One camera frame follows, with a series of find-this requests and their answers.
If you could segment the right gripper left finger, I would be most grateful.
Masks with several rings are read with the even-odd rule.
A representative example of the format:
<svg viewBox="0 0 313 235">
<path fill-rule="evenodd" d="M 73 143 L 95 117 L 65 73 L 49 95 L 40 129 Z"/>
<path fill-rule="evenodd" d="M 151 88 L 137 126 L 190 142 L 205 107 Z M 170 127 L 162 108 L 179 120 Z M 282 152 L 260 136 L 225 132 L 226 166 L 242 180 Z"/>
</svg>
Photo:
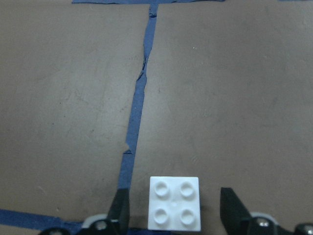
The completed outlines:
<svg viewBox="0 0 313 235">
<path fill-rule="evenodd" d="M 110 210 L 107 215 L 107 222 L 110 235 L 126 235 L 130 220 L 129 189 L 120 188 L 117 190 Z"/>
</svg>

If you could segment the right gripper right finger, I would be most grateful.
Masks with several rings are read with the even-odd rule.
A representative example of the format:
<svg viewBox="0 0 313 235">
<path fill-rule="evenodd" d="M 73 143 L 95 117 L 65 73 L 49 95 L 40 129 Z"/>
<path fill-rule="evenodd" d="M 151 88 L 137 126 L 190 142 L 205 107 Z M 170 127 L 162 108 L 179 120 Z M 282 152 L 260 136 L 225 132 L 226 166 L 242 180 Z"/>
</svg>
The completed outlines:
<svg viewBox="0 0 313 235">
<path fill-rule="evenodd" d="M 232 188 L 221 188 L 220 219 L 228 235 L 246 235 L 252 216 Z"/>
</svg>

